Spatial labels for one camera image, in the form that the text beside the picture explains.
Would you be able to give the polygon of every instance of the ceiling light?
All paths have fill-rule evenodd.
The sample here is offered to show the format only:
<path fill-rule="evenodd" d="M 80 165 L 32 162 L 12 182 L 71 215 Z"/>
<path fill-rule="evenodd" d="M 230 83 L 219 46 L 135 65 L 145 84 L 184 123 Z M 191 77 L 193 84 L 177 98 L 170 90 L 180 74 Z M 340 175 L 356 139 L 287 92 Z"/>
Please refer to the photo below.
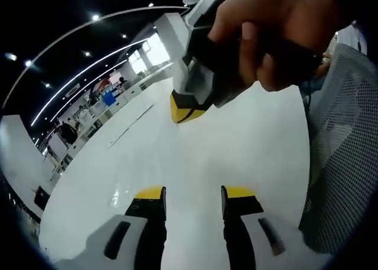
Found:
<path fill-rule="evenodd" d="M 97 78 L 100 78 L 102 76 L 104 76 L 106 73 L 112 71 L 113 69 L 115 70 L 115 68 L 117 66 L 120 66 L 122 63 L 125 63 L 127 61 L 127 59 L 125 60 L 122 60 L 120 63 L 114 65 L 112 68 L 106 70 L 105 72 L 101 73 L 100 75 L 98 75 L 96 78 L 94 78 L 91 82 L 89 82 L 87 85 L 85 85 L 80 91 L 78 91 L 64 106 L 62 106 L 60 108 L 60 110 L 58 110 L 58 112 L 53 116 L 53 118 L 51 118 L 50 122 L 54 121 L 55 118 L 57 118 L 58 114 L 69 104 L 69 102 L 71 102 L 77 95 L 80 94 L 80 92 L 82 92 L 83 90 L 85 90 L 88 86 L 90 86 L 93 82 L 95 82 L 97 80 Z"/>
<path fill-rule="evenodd" d="M 17 60 L 17 56 L 12 54 L 12 53 L 6 53 L 5 54 L 5 58 L 6 59 L 9 59 L 9 60 L 12 60 L 12 61 L 16 61 Z"/>
<path fill-rule="evenodd" d="M 100 63 L 101 61 L 103 61 L 104 59 L 107 59 L 108 57 L 128 48 L 128 47 L 132 47 L 133 45 L 136 45 L 136 44 L 140 44 L 140 43 L 143 43 L 145 41 L 147 41 L 148 39 L 145 38 L 143 40 L 140 40 L 140 41 L 136 41 L 135 43 L 132 43 L 132 44 L 129 44 L 129 45 L 126 45 L 124 47 L 121 47 L 115 51 L 113 51 L 112 53 L 109 53 L 108 55 L 98 59 L 98 61 L 92 63 L 90 66 L 88 66 L 87 68 L 85 68 L 84 70 L 82 70 L 80 73 L 78 73 L 77 75 L 75 75 L 71 80 L 69 80 L 66 84 L 64 84 L 59 90 L 58 92 L 56 92 L 49 100 L 48 102 L 42 107 L 42 109 L 38 112 L 38 114 L 36 115 L 36 117 L 33 119 L 33 122 L 31 123 L 30 126 L 33 126 L 35 124 L 35 122 L 38 120 L 38 118 L 41 116 L 41 114 L 44 112 L 44 110 L 47 108 L 47 106 L 69 85 L 71 84 L 73 81 L 75 81 L 79 76 L 81 76 L 82 74 L 84 74 L 86 71 L 88 71 L 89 69 L 91 69 L 93 66 L 95 66 L 97 63 Z"/>

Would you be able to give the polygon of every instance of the yellow tab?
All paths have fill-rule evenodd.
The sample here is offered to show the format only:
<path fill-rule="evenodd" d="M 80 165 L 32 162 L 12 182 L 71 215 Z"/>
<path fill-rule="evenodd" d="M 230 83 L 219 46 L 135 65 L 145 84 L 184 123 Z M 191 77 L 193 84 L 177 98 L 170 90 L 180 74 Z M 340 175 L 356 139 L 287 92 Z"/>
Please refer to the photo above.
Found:
<path fill-rule="evenodd" d="M 225 186 L 229 198 L 255 196 L 256 191 L 245 187 Z"/>
<path fill-rule="evenodd" d="M 136 199 L 160 199 L 161 189 L 163 186 L 154 186 L 139 192 Z"/>

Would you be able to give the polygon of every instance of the white table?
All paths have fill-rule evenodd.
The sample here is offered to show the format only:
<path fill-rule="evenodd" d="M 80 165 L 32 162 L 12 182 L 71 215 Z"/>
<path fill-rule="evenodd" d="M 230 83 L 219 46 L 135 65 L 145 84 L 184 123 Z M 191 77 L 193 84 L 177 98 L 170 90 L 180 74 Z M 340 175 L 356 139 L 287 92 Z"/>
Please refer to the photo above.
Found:
<path fill-rule="evenodd" d="M 53 262 L 78 255 L 92 232 L 124 214 L 138 191 L 154 185 L 167 187 L 162 269 L 229 269 L 221 185 L 256 188 L 265 210 L 299 224 L 309 142 L 298 88 L 267 93 L 256 84 L 182 125 L 171 121 L 171 91 L 171 79 L 147 88 L 68 166 L 41 222 L 40 246 Z"/>

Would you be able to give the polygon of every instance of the ceiling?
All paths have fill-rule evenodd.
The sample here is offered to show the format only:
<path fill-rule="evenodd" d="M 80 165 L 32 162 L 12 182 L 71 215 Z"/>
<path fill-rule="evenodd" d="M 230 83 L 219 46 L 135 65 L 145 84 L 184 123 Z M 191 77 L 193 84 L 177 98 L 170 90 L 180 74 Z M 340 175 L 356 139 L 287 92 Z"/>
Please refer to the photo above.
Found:
<path fill-rule="evenodd" d="M 104 16 L 126 9 L 148 6 L 182 6 L 182 0 L 3 0 L 1 41 L 2 56 L 0 68 L 2 82 L 1 104 L 11 86 L 24 69 L 24 62 L 33 59 L 41 50 L 61 35 L 91 20 L 92 15 Z M 68 80 L 103 56 L 126 46 L 148 23 L 154 22 L 163 10 L 139 11 L 123 14 L 96 22 L 68 36 L 48 50 L 26 72 L 15 88 L 3 114 L 20 114 L 30 134 L 40 134 L 50 128 L 49 121 L 57 110 L 65 104 L 61 97 L 51 103 L 41 119 L 30 128 L 30 123 L 46 101 Z M 91 57 L 85 57 L 89 51 Z M 17 61 L 4 57 L 14 53 Z M 84 79 L 92 80 L 106 70 L 105 64 L 112 66 L 119 55 L 94 66 L 80 76 L 77 81 L 85 85 Z M 44 83 L 51 84 L 46 88 Z"/>

